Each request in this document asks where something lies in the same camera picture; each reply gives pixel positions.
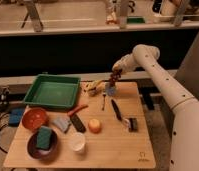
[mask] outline dark background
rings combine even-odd
[[[137,44],[157,46],[165,69],[179,67],[198,29],[0,37],[0,77],[110,72]]]

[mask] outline red bowl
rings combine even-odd
[[[25,128],[35,131],[48,121],[46,110],[40,107],[28,110],[22,119],[22,124]]]
[[[57,147],[57,142],[58,142],[56,132],[52,130],[52,134],[50,138],[50,146],[48,150],[41,150],[41,149],[36,148],[37,135],[38,135],[38,132],[34,133],[28,141],[27,151],[29,155],[34,159],[46,159],[52,156],[53,152],[55,152],[55,149]]]

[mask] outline paper cup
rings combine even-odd
[[[83,154],[85,151],[85,135],[80,132],[73,133],[68,141],[68,145],[72,151],[77,154]]]

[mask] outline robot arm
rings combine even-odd
[[[160,90],[164,99],[171,109],[185,101],[193,101],[194,96],[165,71],[156,61],[160,52],[157,47],[137,45],[133,52],[117,61],[113,70],[122,70],[122,73],[133,71],[142,66],[150,75],[151,79]]]
[[[199,101],[156,61],[159,49],[137,45],[117,61],[113,70],[123,73],[143,67],[175,114],[170,171],[199,171]]]

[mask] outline green plastic container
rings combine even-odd
[[[69,109],[75,105],[80,78],[40,74],[23,102],[29,106]]]

